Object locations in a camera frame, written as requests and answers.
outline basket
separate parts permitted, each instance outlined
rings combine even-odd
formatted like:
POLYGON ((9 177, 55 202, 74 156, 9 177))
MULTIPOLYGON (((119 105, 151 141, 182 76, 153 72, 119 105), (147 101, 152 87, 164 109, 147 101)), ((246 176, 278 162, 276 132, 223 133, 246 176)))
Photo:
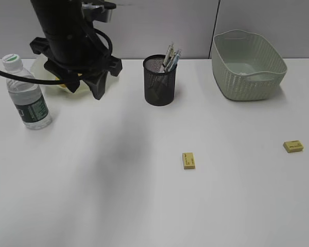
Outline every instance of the basket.
POLYGON ((267 99, 287 72, 282 57, 259 34, 231 30, 216 35, 213 44, 213 74, 228 99, 267 99))

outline eraser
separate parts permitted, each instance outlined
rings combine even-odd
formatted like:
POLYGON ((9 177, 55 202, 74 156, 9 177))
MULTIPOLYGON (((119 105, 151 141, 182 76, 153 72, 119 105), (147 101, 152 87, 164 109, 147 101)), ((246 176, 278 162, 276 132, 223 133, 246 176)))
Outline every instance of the eraser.
POLYGON ((193 153, 183 153, 183 167, 184 170, 187 169, 195 169, 195 159, 194 159, 194 154, 193 153))
POLYGON ((299 140, 284 142, 283 146, 288 153, 301 152, 303 150, 303 146, 299 140))

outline black mesh pencil cup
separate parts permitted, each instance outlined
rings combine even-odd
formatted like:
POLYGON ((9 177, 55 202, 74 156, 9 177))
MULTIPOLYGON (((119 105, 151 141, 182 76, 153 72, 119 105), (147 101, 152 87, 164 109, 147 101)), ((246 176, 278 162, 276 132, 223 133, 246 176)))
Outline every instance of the black mesh pencil cup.
POLYGON ((170 72, 159 73, 164 59, 164 55, 153 55, 143 62, 145 100, 159 107, 170 104, 175 91, 177 65, 170 72))

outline plastic bottle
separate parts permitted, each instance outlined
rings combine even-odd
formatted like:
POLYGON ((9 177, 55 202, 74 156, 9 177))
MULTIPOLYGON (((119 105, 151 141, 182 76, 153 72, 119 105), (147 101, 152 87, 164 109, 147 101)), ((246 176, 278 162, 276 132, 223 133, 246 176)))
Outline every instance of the plastic bottle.
MULTIPOLYGON (((23 62, 19 55, 6 55, 2 61, 8 73, 21 77, 34 78, 23 67, 23 62)), ((27 128, 39 130, 52 122, 52 117, 39 85, 7 79, 7 89, 27 128)))

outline table surface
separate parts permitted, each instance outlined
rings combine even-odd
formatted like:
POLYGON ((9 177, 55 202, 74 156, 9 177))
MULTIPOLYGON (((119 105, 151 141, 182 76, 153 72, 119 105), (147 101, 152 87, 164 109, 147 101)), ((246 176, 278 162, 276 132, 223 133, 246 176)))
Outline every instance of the table surface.
POLYGON ((125 60, 100 101, 44 87, 40 131, 0 77, 0 247, 309 246, 309 59, 286 63, 271 99, 233 102, 211 60, 182 60, 175 100, 154 107, 125 60))

